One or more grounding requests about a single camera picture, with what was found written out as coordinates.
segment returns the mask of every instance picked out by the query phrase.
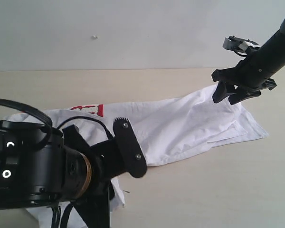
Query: folded white fabric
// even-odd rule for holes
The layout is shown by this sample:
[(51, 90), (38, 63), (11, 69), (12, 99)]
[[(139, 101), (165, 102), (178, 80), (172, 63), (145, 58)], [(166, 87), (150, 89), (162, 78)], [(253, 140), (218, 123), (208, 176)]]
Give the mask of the folded white fabric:
[[(138, 142), (142, 147), (149, 166), (164, 165), (180, 161), (215, 146), (255, 140), (267, 136), (251, 114), (241, 103), (230, 105), (228, 100), (214, 104), (211, 96), (216, 86), (209, 86), (183, 98), (156, 102), (126, 102), (115, 104), (89, 104), (65, 110), (45, 111), (57, 127), (67, 118), (84, 115), (101, 120), (113, 132), (112, 126), (117, 117), (126, 117), (133, 125)], [(16, 114), (7, 118), (11, 121), (38, 122), (27, 114)], [(102, 127), (87, 120), (74, 120), (80, 134), (93, 145), (106, 140)], [(116, 197), (111, 201), (111, 210), (124, 205), (124, 195), (113, 179)], [(41, 228), (47, 228), (51, 221), (51, 210), (30, 209), (39, 219)], [(70, 228), (81, 228), (85, 224), (72, 211)]]

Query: red label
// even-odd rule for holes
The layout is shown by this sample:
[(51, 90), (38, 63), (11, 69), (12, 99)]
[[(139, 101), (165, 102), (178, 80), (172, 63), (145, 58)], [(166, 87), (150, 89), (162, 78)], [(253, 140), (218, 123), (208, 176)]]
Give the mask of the red label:
[(71, 108), (73, 111), (82, 111), (90, 114), (96, 114), (100, 117), (104, 116), (104, 105), (103, 104), (94, 104), (94, 105), (84, 105), (84, 106), (77, 106)]

